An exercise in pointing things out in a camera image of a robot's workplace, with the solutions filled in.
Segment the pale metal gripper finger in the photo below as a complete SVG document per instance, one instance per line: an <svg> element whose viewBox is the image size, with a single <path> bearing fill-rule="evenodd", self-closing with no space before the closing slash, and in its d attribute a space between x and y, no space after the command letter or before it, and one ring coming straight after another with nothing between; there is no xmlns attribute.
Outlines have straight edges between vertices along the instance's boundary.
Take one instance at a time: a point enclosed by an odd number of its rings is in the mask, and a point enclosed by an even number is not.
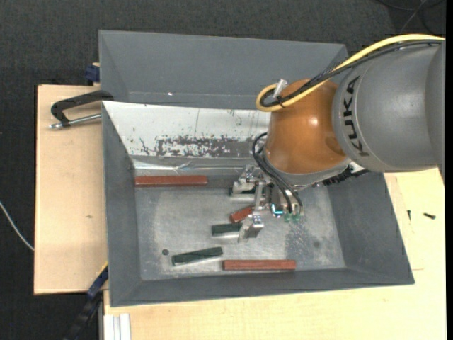
<svg viewBox="0 0 453 340"><path fill-rule="evenodd" d="M246 165L239 177L229 188L230 194L254 194L257 182L263 178L263 171L256 165Z"/></svg>
<svg viewBox="0 0 453 340"><path fill-rule="evenodd" d="M249 215L242 223L239 230L238 242L247 242L256 239L264 228L260 215Z"/></svg>

